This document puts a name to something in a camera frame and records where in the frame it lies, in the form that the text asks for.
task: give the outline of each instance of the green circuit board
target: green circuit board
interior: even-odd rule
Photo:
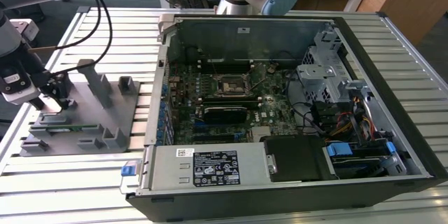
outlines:
[[[269,73],[270,66],[269,62],[259,63],[246,74],[203,74],[201,69],[193,66],[173,67],[171,95],[177,117],[174,121],[177,145],[221,143],[221,140],[197,141],[198,136],[226,136],[230,142],[253,142],[255,138],[251,130],[259,126],[270,127],[271,135],[298,134],[295,117],[283,94],[287,84],[285,71]],[[214,102],[203,103],[201,100],[219,97],[219,90],[226,91],[226,88],[233,86],[225,83],[226,80],[233,78],[238,80],[238,77],[242,79],[238,85],[243,85],[246,79],[246,94],[251,101],[235,98],[227,101],[227,106],[254,104],[247,111],[246,122],[207,125],[203,121],[205,108],[214,106]]]

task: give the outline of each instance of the white label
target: white label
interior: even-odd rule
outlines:
[[[230,175],[230,176],[227,177],[227,180],[239,179],[239,178],[241,178],[239,175]]]
[[[195,153],[195,149],[178,149],[177,157],[193,157]]]
[[[238,31],[239,34],[250,34],[251,33],[251,28],[249,28],[249,27],[241,27],[238,30],[239,30]]]
[[[71,132],[70,129],[51,129],[50,132]]]

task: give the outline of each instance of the floor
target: floor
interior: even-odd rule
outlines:
[[[161,8],[159,0],[105,0],[111,7],[147,7]],[[94,0],[70,0],[70,2],[47,2],[42,4],[42,9],[47,19],[39,23],[39,46],[54,46],[58,44],[69,24],[75,16],[79,6],[95,6]],[[17,18],[14,13],[9,13],[10,18]],[[441,76],[448,81],[448,17],[445,16],[435,25],[433,31],[418,45],[418,50],[433,64]],[[51,54],[42,54],[42,60],[49,61]],[[13,120],[18,114],[21,106],[5,101],[0,96],[2,119]],[[0,123],[0,139],[6,134],[9,125]]]

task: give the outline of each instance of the metal frame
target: metal frame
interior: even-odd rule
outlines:
[[[143,156],[145,137],[142,135],[146,132],[146,122],[142,120],[149,117],[155,69],[153,66],[157,65],[158,55],[155,50],[158,44],[153,40],[157,40],[158,35],[155,34],[159,34],[157,32],[159,16],[163,13],[178,14],[182,11],[154,8],[110,8],[110,11],[122,23],[118,24],[115,31],[115,42],[122,44],[123,38],[146,41],[146,45],[135,46],[138,49],[129,52],[118,49],[119,46],[114,46],[115,50],[105,58],[105,67],[99,71],[106,71],[109,79],[114,80],[118,64],[109,64],[109,62],[122,63],[125,71],[129,71],[134,79],[145,82],[134,123],[134,133],[138,136],[131,140],[131,152],[31,159],[15,157],[21,137],[25,136],[25,132],[27,133],[27,125],[23,122],[34,120],[37,114],[30,112],[30,106],[25,105],[0,143],[0,157],[3,158],[0,161],[3,174],[0,176],[3,193],[0,205],[5,206],[0,217],[5,223],[129,223],[130,221],[151,223],[146,216],[130,206],[119,191],[121,167],[129,160],[141,159]],[[214,10],[189,10],[189,13],[213,14]],[[403,47],[407,46],[407,42],[401,33],[395,32],[393,26],[385,23],[374,13],[291,12],[289,15],[346,18],[439,160],[445,167],[448,167],[448,95],[445,93],[445,87],[438,84],[435,72],[430,70],[423,72],[425,65],[429,63],[422,56],[418,56],[411,44],[409,45],[413,50]],[[91,9],[86,18],[81,16],[77,14],[61,45],[69,43],[71,34],[75,34],[78,38],[86,34],[91,27],[87,25],[94,21],[81,26],[79,24],[86,23],[89,18],[95,19],[97,9]],[[81,27],[82,31],[75,30],[75,26]],[[90,48],[98,47],[95,43],[102,43],[102,38],[106,38],[105,34],[102,32],[95,34],[90,46],[81,46],[75,50],[77,55],[62,55],[62,52],[57,52],[47,67],[54,66],[58,59],[61,59],[59,62],[73,63],[81,54],[98,57]],[[357,75],[361,76],[355,62],[351,59],[349,61],[354,65]],[[74,79],[82,80],[78,74],[74,75]],[[309,221],[318,224],[326,224],[329,221],[341,224],[359,222],[371,224],[446,223],[447,185],[448,183],[445,183],[419,193],[399,195],[369,208],[262,215],[195,221],[195,223],[267,224],[275,222],[293,224]],[[137,187],[138,183],[130,182],[130,188]]]

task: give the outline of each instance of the blue latch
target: blue latch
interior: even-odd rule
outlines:
[[[391,153],[398,151],[398,149],[395,148],[395,144],[393,142],[387,142],[386,146],[390,149]]]
[[[330,156],[353,155],[353,149],[349,143],[334,143],[327,146]]]
[[[122,176],[123,177],[130,177],[130,176],[135,176],[135,170],[137,167],[135,166],[125,166],[122,167]]]

